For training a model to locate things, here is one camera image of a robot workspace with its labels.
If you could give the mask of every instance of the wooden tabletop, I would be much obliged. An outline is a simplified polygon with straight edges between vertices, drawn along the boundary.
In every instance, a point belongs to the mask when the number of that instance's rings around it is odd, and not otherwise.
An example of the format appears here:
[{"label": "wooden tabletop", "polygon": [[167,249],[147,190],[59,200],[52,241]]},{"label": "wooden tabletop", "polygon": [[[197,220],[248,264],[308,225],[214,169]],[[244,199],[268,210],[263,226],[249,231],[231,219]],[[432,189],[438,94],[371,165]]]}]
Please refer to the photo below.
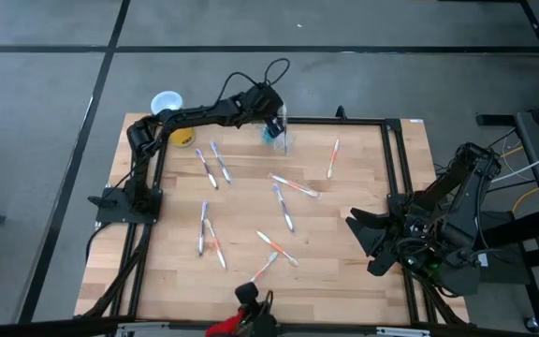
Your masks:
[{"label": "wooden tabletop", "polygon": [[[129,170],[125,130],[144,115],[130,113],[125,117],[109,177],[111,184]],[[425,127],[418,120],[401,123],[413,187],[425,188],[435,179]],[[138,318],[220,321],[234,315],[239,306],[234,289],[248,282],[273,252],[255,233],[260,230],[299,261],[295,268],[279,256],[256,282],[260,297],[265,297],[269,289],[274,291],[272,313],[278,321],[409,324],[400,266],[395,265],[382,277],[369,274],[369,259],[344,222],[351,207],[386,212],[388,184],[380,127],[290,125],[288,130],[294,137],[288,156],[263,143],[259,125],[244,125],[240,130],[217,125],[197,127],[193,145],[168,148],[161,183],[162,211],[153,226]],[[336,138],[340,138],[341,147],[333,177],[327,180]],[[211,151],[211,140],[216,141],[225,159],[231,185]],[[395,154],[393,135],[391,144]],[[195,148],[206,157],[219,190],[211,186]],[[401,171],[394,157],[401,190]],[[281,185],[294,234],[286,226],[269,172],[322,193],[316,199]],[[227,271],[220,265],[207,229],[205,254],[197,256],[203,201],[210,203],[208,218],[224,252]],[[115,277],[125,233],[126,224],[114,224],[94,240],[76,314],[90,309]],[[121,314],[127,310],[132,279],[126,284]],[[425,320],[418,285],[415,292],[420,316]],[[447,302],[457,315],[467,319],[463,298]]]}]

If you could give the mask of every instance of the wooden table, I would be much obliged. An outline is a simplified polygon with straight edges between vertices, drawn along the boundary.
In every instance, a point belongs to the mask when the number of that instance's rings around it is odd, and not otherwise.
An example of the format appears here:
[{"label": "wooden table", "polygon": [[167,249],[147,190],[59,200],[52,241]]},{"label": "wooden table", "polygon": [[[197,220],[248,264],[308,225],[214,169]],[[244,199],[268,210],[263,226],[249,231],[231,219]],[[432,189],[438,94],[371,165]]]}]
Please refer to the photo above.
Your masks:
[{"label": "wooden table", "polygon": [[[142,116],[134,113],[125,117],[109,177],[111,184],[129,170],[125,130]],[[401,124],[413,187],[425,188],[435,176],[423,122],[401,120]],[[380,127],[290,125],[289,135],[295,139],[289,156],[264,145],[260,130],[258,125],[244,125],[240,130],[201,126],[196,128],[193,145],[168,148],[161,183],[162,211],[153,226],[138,318],[220,321],[234,315],[239,306],[234,289],[248,282],[272,253],[272,248],[256,235],[255,231],[260,230],[300,264],[292,267],[279,256],[256,283],[260,296],[269,289],[274,291],[272,312],[278,321],[409,324],[400,266],[382,277],[369,274],[369,259],[344,222],[351,207],[386,211],[388,184]],[[336,138],[341,139],[341,149],[334,175],[327,180]],[[232,185],[222,175],[210,140],[217,142],[224,156]],[[396,152],[393,135],[391,144]],[[212,188],[195,148],[201,149],[211,165],[219,190]],[[398,157],[393,156],[402,192]],[[322,197],[315,199],[281,186],[296,228],[294,234],[285,224],[269,172],[322,192]],[[205,254],[197,256],[202,201],[210,203],[208,217],[224,251],[227,271],[220,266],[208,231]],[[115,277],[125,234],[126,224],[112,225],[94,240],[76,314],[91,308]],[[121,314],[126,312],[131,285],[129,279]],[[420,317],[425,320],[417,284],[415,293]],[[461,318],[467,319],[463,298],[447,301]]]}]

